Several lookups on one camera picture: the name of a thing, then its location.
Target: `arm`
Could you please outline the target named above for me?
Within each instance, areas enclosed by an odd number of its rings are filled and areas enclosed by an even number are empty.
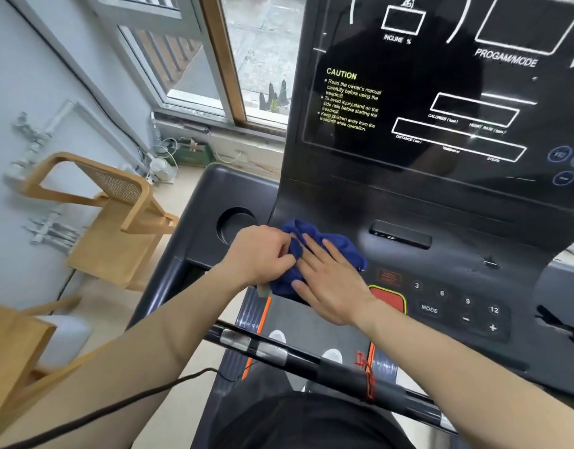
[[[276,279],[295,264],[292,255],[284,255],[290,240],[266,226],[240,231],[220,264],[37,402],[2,435],[0,447],[178,378],[238,292]],[[130,447],[165,397],[161,393],[141,400],[44,447]]]
[[[293,288],[322,317],[357,326],[403,368],[475,447],[574,448],[574,410],[456,340],[377,300],[358,272],[309,237]]]

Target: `cup holder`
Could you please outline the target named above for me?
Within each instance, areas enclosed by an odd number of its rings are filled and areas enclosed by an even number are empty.
[[[223,212],[216,221],[216,236],[229,245],[235,239],[237,232],[245,227],[258,225],[252,211],[239,206]]]

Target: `white shoe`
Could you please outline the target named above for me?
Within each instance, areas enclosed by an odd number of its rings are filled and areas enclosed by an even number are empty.
[[[273,332],[271,332],[268,337],[274,340],[278,340],[279,342],[283,342],[284,344],[287,343],[285,334],[283,334],[283,331],[279,331],[278,329],[275,329]]]
[[[333,362],[343,364],[343,356],[341,355],[341,351],[339,351],[336,348],[331,348],[330,350],[325,351],[322,357],[329,359]]]

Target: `person's right arm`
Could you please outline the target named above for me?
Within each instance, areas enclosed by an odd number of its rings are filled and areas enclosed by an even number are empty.
[[[357,326],[438,404],[475,448],[574,448],[574,410],[441,332],[376,299],[330,242],[311,238],[295,291],[322,317]]]

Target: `person's left hand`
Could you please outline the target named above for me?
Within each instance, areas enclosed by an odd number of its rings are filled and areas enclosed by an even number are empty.
[[[295,264],[288,254],[291,236],[266,225],[241,229],[216,268],[240,287],[267,284]]]

